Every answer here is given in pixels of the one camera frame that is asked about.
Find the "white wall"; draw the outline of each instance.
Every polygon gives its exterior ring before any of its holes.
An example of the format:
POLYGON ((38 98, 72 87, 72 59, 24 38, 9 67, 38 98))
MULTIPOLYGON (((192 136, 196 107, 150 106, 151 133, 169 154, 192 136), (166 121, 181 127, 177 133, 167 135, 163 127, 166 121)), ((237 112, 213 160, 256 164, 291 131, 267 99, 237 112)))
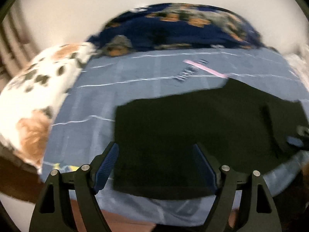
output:
POLYGON ((2 193, 0 193, 0 200, 19 230, 21 232, 28 232, 34 204, 14 199, 2 193))
POLYGON ((308 21, 294 0, 21 0, 30 33, 42 50, 83 41, 117 14, 146 4, 183 2, 218 6, 245 17, 264 42, 282 54, 307 40, 308 21))

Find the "bed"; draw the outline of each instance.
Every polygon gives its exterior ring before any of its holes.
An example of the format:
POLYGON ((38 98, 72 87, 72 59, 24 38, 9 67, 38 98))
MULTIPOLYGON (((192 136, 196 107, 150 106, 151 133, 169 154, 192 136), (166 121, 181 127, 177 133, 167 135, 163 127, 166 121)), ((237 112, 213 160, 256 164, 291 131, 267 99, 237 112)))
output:
MULTIPOLYGON (((194 7, 192 4, 180 6, 194 7)), ((144 7, 136 12, 143 13, 148 9, 144 7)), ((161 21, 167 22, 173 22, 175 19, 169 13, 164 16, 152 14, 150 18, 153 17, 163 17, 161 21)), ((117 28, 117 23, 119 22, 112 20, 106 28, 117 28)), ((200 28, 201 24, 209 24, 207 21, 201 23, 200 20, 190 23, 191 26, 200 28)), ((17 95, 20 95, 21 89, 24 95, 32 95, 22 99, 28 100, 29 107, 19 115, 13 114, 16 109, 3 106, 6 107, 2 109, 3 113, 11 111, 12 114, 3 114, 2 122, 8 123, 11 130, 18 129, 14 136, 10 137, 11 133, 6 132, 7 129, 3 127, 0 130, 4 138, 3 143, 11 146, 16 155, 25 162, 35 166, 43 181, 52 169, 61 172, 74 171, 82 164, 89 163, 95 155, 102 153, 103 148, 111 141, 113 113, 117 105, 138 98, 218 88, 225 84, 225 78, 203 69, 198 69, 183 83, 180 82, 177 77, 188 68, 190 62, 204 62, 208 68, 221 75, 240 80, 282 99, 300 100, 308 116, 309 94, 304 86, 306 75, 300 68, 305 67, 304 63, 291 67, 276 50, 257 44, 259 40, 250 42, 246 39, 245 44, 239 44, 239 35, 223 32, 236 40, 237 42, 233 43, 237 43, 237 46, 214 42, 203 43, 208 48, 201 48, 199 45, 197 49, 197 46, 191 43, 183 45, 180 42, 181 44, 176 45, 168 43, 168 46, 157 44, 157 50, 147 50, 144 49, 145 46, 141 49, 136 48, 136 43, 128 43, 122 37, 110 37, 102 44, 99 35, 97 38, 89 38, 88 41, 91 43, 61 45, 45 50, 11 80, 1 94, 2 102, 10 101, 13 102, 12 105, 18 104, 20 99, 17 95), (38 100, 39 95, 42 95, 43 91, 40 89, 44 89, 45 85, 50 88, 48 94, 43 100, 39 100, 39 103, 35 102, 34 99, 38 100), (21 153, 20 141, 25 137, 25 129, 29 129, 33 120, 40 123, 39 130, 33 132, 39 132, 41 129, 42 132, 36 133, 39 136, 37 139, 26 140, 25 144, 39 141, 42 143, 39 143, 38 147, 43 149, 25 155, 21 153)), ((285 189, 308 161, 309 154, 300 152, 287 164, 264 175, 271 193, 277 195, 285 189)), ((240 195, 236 196, 235 208, 238 206, 239 197, 240 195)), ((104 190, 97 195, 97 200, 101 209, 132 219, 168 225, 196 226, 204 222, 214 197, 159 201, 130 196, 112 190, 111 175, 104 190)))

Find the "white stripe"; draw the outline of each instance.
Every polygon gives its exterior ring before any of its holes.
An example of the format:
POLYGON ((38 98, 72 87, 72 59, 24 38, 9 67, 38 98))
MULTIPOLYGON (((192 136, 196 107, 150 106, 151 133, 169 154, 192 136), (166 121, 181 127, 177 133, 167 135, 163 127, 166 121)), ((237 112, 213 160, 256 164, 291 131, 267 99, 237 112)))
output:
POLYGON ((157 210, 158 210, 158 213, 159 213, 160 223, 165 224, 165 216, 164 216, 163 208, 157 205, 157 210))
POLYGON ((253 56, 253 55, 248 54, 248 53, 245 53, 245 55, 251 56, 251 57, 253 57, 253 58, 255 58, 255 59, 262 59, 262 60, 271 61, 271 62, 274 62, 274 63, 277 63, 277 64, 282 64, 282 63, 280 63, 280 62, 276 62, 276 61, 274 61, 274 60, 270 60, 270 59, 263 58, 263 57, 256 57, 256 56, 253 56))
POLYGON ((273 53, 273 54, 276 54, 276 55, 279 55, 279 56, 282 56, 280 53, 272 50, 272 49, 269 49, 269 48, 264 48, 265 50, 268 50, 269 52, 273 53))
MULTIPOLYGON (((286 78, 283 76, 278 76, 278 75, 272 75, 272 74, 236 74, 236 73, 225 73, 225 75, 235 75, 239 77, 276 77, 276 78, 283 78, 287 80, 293 80, 299 82, 297 79, 291 79, 291 78, 286 78)), ((196 78, 201 78, 201 77, 216 77, 214 75, 190 75, 189 77, 196 77, 196 78)), ((126 84, 126 83, 131 83, 131 82, 138 82, 138 81, 154 81, 154 80, 161 80, 161 79, 172 79, 176 78, 176 76, 169 76, 169 77, 158 77, 158 78, 139 78, 139 79, 133 79, 133 80, 127 80, 127 81, 122 81, 122 82, 116 82, 116 83, 109 83, 109 84, 100 84, 100 85, 82 85, 79 86, 78 88, 81 87, 96 87, 96 86, 106 86, 106 85, 114 85, 114 84, 126 84)))
POLYGON ((56 163, 50 163, 47 161, 43 161, 43 164, 48 165, 48 166, 54 166, 56 163))
POLYGON ((235 75, 235 76, 239 76, 239 77, 276 77, 276 78, 283 78, 283 79, 287 79, 287 80, 292 80, 292 81, 297 81, 300 82, 297 79, 292 79, 292 78, 286 78, 283 76, 278 76, 278 75, 272 75, 272 74, 236 74, 236 73, 227 73, 226 75, 235 75))
POLYGON ((131 58, 142 58, 142 57, 157 57, 157 56, 176 56, 176 55, 202 55, 202 54, 209 54, 209 55, 215 55, 220 54, 221 52, 191 52, 191 53, 174 53, 174 54, 159 54, 159 55, 140 55, 140 56, 133 56, 131 58))
POLYGON ((103 65, 103 66, 94 66, 94 67, 90 67, 90 69, 95 69, 95 68, 106 67, 106 66, 110 66, 110 65, 114 65, 114 64, 117 64, 117 63, 110 63, 110 64, 103 65))
POLYGON ((292 72, 291 70, 289 70, 289 72, 291 73, 291 74, 293 74, 295 77, 297 77, 297 78, 299 78, 294 72, 292 72))
POLYGON ((116 82, 116 83, 109 83, 109 84, 101 84, 101 85, 82 85, 79 86, 78 88, 81 87, 93 87, 93 86, 106 86, 106 85, 114 85, 114 84, 126 84, 126 83, 131 83, 131 82, 138 82, 138 81, 153 81, 153 80, 160 80, 160 79, 171 79, 175 78, 175 76, 170 76, 170 77, 159 77, 159 78, 139 78, 139 79, 134 79, 134 80, 127 80, 127 81, 122 81, 122 82, 116 82))
MULTIPOLYGON (((112 104, 114 103, 114 96, 115 94, 114 93, 109 93, 109 95, 107 97, 105 97, 105 103, 104 103, 104 106, 102 107, 102 111, 100 113, 100 116, 107 116, 108 114, 108 111, 112 109, 112 104)), ((99 139, 99 136, 100 136, 100 133, 102 131, 102 128, 104 127, 104 124, 106 122, 105 121, 96 121, 96 124, 94 126, 94 130, 93 130, 93 134, 92 134, 92 140, 91 140, 91 145, 90 145, 90 148, 89 148, 89 161, 92 161, 92 159, 97 155, 97 154, 94 154, 95 151, 96 151, 96 147, 99 146, 98 144, 98 139, 99 139)))
POLYGON ((228 52, 223 52, 223 51, 220 51, 219 53, 238 56, 238 55, 236 55, 236 54, 232 54, 232 53, 228 53, 228 52))
POLYGON ((112 119, 108 119, 108 118, 102 118, 100 116, 97 116, 97 115, 90 115, 88 116, 86 119, 84 120, 79 120, 79 121, 68 121, 68 122, 65 122, 65 123, 56 123, 56 124, 53 124, 52 126, 55 126, 55 125, 66 125, 66 124, 69 124, 69 123, 81 123, 81 122, 86 122, 92 118, 98 118, 98 119, 102 119, 102 120, 106 120, 106 121, 111 121, 111 122, 115 122, 115 120, 112 120, 112 119))
POLYGON ((180 210, 182 210, 189 203, 189 201, 190 200, 186 200, 182 205, 180 205, 179 208, 175 210, 175 212, 178 213, 180 210))

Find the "black towel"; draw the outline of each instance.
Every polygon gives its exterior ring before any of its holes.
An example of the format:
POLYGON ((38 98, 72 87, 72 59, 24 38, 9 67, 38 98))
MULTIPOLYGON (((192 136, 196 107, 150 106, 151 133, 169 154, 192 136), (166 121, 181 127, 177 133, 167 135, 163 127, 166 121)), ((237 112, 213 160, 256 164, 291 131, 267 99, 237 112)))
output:
POLYGON ((284 142, 297 125, 308 125, 300 102, 234 79, 219 89, 132 101, 116 110, 120 153, 113 187, 163 200, 210 195, 197 173, 193 144, 203 143, 236 171, 264 174, 297 152, 284 142))

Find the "pillow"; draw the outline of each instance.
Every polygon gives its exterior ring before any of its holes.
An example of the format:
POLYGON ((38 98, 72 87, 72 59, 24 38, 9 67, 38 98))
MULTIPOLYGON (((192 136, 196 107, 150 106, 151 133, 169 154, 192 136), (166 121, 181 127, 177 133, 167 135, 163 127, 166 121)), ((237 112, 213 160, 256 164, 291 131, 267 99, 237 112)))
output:
POLYGON ((45 49, 0 94, 1 142, 39 171, 50 125, 93 54, 91 43, 45 49))
POLYGON ((109 21, 88 42, 109 56, 133 51, 264 46, 259 33, 241 16, 219 7, 187 3, 128 11, 109 21))

